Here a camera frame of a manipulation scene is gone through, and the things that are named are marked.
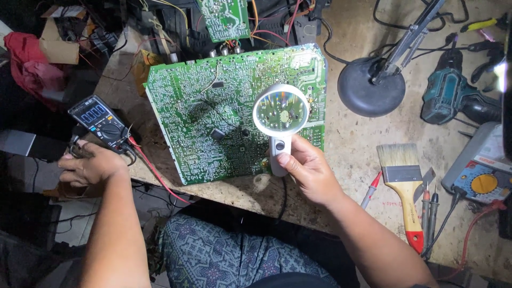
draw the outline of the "hand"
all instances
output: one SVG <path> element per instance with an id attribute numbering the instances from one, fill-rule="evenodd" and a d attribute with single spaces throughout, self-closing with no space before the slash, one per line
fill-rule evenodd
<path id="1" fill-rule="evenodd" d="M 343 195 L 324 153 L 299 135 L 291 138 L 291 155 L 281 153 L 277 160 L 295 178 L 304 195 L 316 204 L 326 206 Z"/>
<path id="2" fill-rule="evenodd" d="M 70 182 L 73 187 L 85 187 L 105 181 L 113 175 L 130 177 L 126 162 L 115 152 L 85 140 L 79 140 L 77 144 L 93 157 L 74 159 L 71 154 L 65 154 L 57 163 L 65 169 L 60 175 L 60 181 Z"/>

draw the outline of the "magnifying glass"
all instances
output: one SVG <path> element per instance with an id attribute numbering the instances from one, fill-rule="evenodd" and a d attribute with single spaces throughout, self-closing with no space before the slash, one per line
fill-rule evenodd
<path id="1" fill-rule="evenodd" d="M 284 152 L 290 154 L 291 136 L 304 127 L 308 116 L 309 105 L 304 93 L 292 85 L 274 84 L 254 102 L 252 120 L 269 136 L 270 167 L 275 176 L 288 174 L 276 157 Z"/>

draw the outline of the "magnifier button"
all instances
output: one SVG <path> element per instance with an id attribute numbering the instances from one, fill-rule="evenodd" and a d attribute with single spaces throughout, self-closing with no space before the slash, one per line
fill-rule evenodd
<path id="1" fill-rule="evenodd" d="M 285 148 L 285 143 L 283 141 L 277 141 L 275 144 L 275 148 L 279 151 Z"/>

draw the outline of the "red cloth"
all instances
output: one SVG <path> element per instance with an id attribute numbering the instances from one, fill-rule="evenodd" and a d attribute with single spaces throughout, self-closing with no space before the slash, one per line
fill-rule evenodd
<path id="1" fill-rule="evenodd" d="M 11 32 L 4 37 L 5 46 L 11 52 L 11 74 L 16 83 L 34 95 L 50 110 L 57 104 L 42 96 L 42 90 L 64 90 L 64 72 L 48 63 L 39 49 L 39 39 L 32 34 Z"/>

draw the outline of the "magnifier lens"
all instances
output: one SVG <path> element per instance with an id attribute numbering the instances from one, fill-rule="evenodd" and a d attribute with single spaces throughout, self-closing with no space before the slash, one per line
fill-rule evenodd
<path id="1" fill-rule="evenodd" d="M 262 126 L 273 131 L 289 131 L 300 126 L 304 117 L 304 102 L 290 92 L 275 92 L 258 103 L 257 117 Z"/>

